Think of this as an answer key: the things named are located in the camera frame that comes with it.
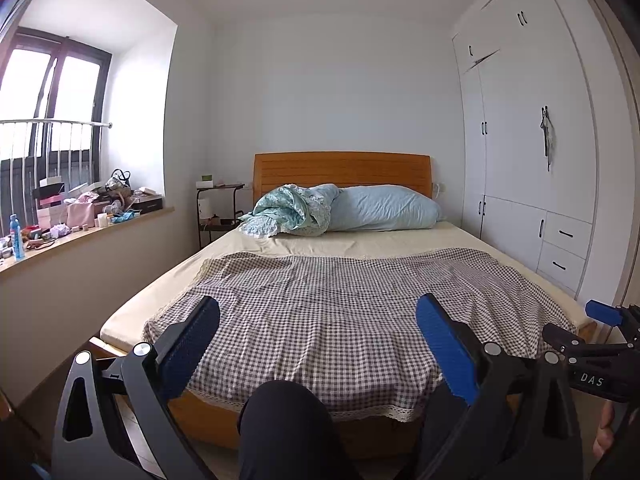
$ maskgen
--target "metal railing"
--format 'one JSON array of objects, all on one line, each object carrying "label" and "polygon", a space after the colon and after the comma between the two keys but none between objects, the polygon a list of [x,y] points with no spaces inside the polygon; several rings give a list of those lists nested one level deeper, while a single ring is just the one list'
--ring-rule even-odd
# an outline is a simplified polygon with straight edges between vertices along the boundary
[{"label": "metal railing", "polygon": [[111,127],[59,119],[1,120],[0,234],[8,233],[12,213],[22,225],[37,223],[33,189],[41,179],[60,176],[65,190],[97,180],[102,129]]}]

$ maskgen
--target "wooden window sill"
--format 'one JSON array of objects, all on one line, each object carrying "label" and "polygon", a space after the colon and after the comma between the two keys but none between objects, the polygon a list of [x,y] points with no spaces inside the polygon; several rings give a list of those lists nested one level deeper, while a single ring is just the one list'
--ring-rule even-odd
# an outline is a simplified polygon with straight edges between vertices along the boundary
[{"label": "wooden window sill", "polygon": [[56,243],[54,243],[52,246],[39,250],[26,251],[25,259],[20,260],[19,262],[16,261],[15,256],[11,256],[10,258],[2,260],[0,263],[0,280],[11,275],[11,273],[15,272],[16,270],[23,272],[28,268],[29,264],[34,264],[34,262],[42,262],[47,257],[60,254],[60,251],[62,251],[63,248],[68,249],[72,246],[76,247],[82,242],[95,240],[95,238],[98,236],[103,236],[109,232],[119,229],[126,229],[126,227],[129,225],[138,225],[140,224],[140,222],[145,222],[153,218],[167,215],[169,213],[172,213],[174,210],[174,207],[166,207],[164,209],[153,211],[151,213],[141,215],[138,218],[133,218],[129,221],[119,224],[111,224],[108,227],[94,227],[92,229],[89,229],[88,231],[78,231],[77,233],[71,233],[56,240]]}]

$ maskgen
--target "blue water bottle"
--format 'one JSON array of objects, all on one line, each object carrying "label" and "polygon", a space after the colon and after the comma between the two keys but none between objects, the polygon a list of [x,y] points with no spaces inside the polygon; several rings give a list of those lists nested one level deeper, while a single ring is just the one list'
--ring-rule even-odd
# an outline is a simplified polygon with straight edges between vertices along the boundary
[{"label": "blue water bottle", "polygon": [[22,234],[20,229],[20,222],[16,215],[11,215],[11,222],[9,222],[9,231],[11,233],[11,244],[14,246],[14,256],[16,260],[24,258],[24,245],[22,244]]}]

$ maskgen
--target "nightstand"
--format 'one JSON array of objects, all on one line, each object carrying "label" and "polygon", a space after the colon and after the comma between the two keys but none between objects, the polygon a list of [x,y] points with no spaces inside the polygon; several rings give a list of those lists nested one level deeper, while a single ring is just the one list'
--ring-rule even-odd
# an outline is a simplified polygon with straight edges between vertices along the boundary
[{"label": "nightstand", "polygon": [[[209,243],[213,240],[211,238],[211,233],[215,232],[223,232],[227,233],[229,231],[233,231],[236,227],[241,224],[241,221],[238,219],[238,215],[243,215],[244,211],[236,210],[236,191],[238,189],[242,189],[244,184],[219,184],[218,186],[212,187],[199,187],[196,193],[196,221],[198,222],[198,245],[202,249],[202,240],[200,240],[200,233],[205,232],[209,233]],[[198,199],[200,198],[200,194],[204,191],[214,191],[219,189],[233,189],[234,195],[234,217],[233,218],[221,218],[219,225],[202,225],[200,223],[200,210],[198,209]]]}]

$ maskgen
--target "gingham bedspread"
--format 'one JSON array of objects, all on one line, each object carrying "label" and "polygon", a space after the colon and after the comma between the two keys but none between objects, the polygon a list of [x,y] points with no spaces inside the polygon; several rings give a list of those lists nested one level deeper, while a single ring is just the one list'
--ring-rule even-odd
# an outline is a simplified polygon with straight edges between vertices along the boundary
[{"label": "gingham bedspread", "polygon": [[188,388],[239,411],[265,381],[304,384],[334,420],[385,415],[413,420],[442,374],[415,322],[433,293],[480,341],[538,355],[545,323],[575,332],[537,285],[486,253],[444,249],[359,260],[249,253],[206,260],[194,285],[149,319],[155,341],[204,295],[220,304],[218,332]]}]

